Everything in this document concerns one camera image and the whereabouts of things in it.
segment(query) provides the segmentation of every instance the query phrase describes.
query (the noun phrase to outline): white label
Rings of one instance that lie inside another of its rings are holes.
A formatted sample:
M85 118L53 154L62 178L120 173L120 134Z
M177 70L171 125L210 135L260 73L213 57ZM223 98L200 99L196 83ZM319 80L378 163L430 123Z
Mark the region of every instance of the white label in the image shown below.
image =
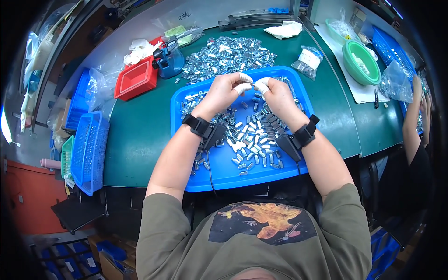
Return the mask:
M305 62L313 70L316 70L320 64L320 59L312 52L303 49L299 56L299 60Z
M75 270L73 269L72 265L69 262L65 262L65 265L67 266L67 268L71 271L74 272Z
M89 263L90 267L96 267L96 263L93 258L87 258L87 262Z

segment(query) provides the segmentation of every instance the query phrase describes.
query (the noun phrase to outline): pile of metal parts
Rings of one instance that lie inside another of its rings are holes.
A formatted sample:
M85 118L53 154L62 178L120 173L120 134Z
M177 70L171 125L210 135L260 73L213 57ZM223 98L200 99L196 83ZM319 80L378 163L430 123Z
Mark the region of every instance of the pile of metal parts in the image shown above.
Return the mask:
M209 38L206 47L187 56L182 78L192 85L221 74L272 67L276 57L254 38Z
M286 77L274 77L274 79L288 84L297 107L305 112L291 82ZM181 102L182 119L193 111L194 107L204 99L207 92L200 91L185 97L185 101ZM243 170L239 173L240 176L248 175L249 170L256 164L262 163L263 167L266 167L268 165L268 158L271 168L283 168L283 162L280 159L282 155L278 149L276 139L280 135L286 134L288 127L272 113L267 103L261 105L263 100L259 92L255 92L252 101L254 104L251 106L246 102L241 102L243 109L254 112L253 114L249 113L247 115L246 124L243 124L242 121L236 123L235 112L237 109L232 106L216 114L212 120L213 124L219 122L227 127L223 139L218 141L214 146L225 147L225 143L227 143L232 148L235 153L232 161L238 169ZM204 168L207 170L210 169L210 166L202 155L203 152L209 151L204 151L202 148L203 142L199 144L198 153L194 159L193 170L191 171L191 175L193 176L196 175L196 171L199 170L200 165L204 165Z

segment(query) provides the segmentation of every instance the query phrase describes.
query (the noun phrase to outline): bag of metal parts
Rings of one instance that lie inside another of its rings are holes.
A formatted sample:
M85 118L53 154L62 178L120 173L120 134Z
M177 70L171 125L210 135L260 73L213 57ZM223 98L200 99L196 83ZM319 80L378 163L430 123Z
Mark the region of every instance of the bag of metal parts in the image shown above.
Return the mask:
M322 60L323 55L318 49L302 45L302 52L297 61L291 64L291 67L314 81L316 79L317 67Z

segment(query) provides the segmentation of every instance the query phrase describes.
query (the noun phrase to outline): person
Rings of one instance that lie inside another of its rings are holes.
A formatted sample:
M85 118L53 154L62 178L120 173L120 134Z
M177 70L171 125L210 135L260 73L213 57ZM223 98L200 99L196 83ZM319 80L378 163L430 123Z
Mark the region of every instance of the person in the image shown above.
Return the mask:
M379 181L379 209L389 216L409 217L427 209L433 196L430 161L431 95L424 95L417 75L412 79L413 102L403 121L404 155L386 159ZM416 131L419 110L422 137Z
M210 121L251 88L248 82L239 72L217 76L191 114ZM264 78L254 88L292 132L309 123L287 84ZM140 280L366 279L372 267L366 212L343 159L319 130L302 149L323 200L319 224L301 208L245 201L191 231L181 202L200 140L181 125L155 165L137 244Z

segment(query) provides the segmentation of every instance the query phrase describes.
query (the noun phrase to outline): green basin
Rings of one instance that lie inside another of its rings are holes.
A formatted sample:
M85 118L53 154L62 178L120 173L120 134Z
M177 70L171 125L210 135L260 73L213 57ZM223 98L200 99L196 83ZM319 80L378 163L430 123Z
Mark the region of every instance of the green basin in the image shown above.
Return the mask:
M364 45L361 45L355 40L347 40L342 47L342 53L344 55L344 66L355 81L364 86L376 86L379 84L381 81L381 73L378 64ZM362 59L367 70L370 72L369 75L364 73L361 67L359 67L352 53L357 58Z

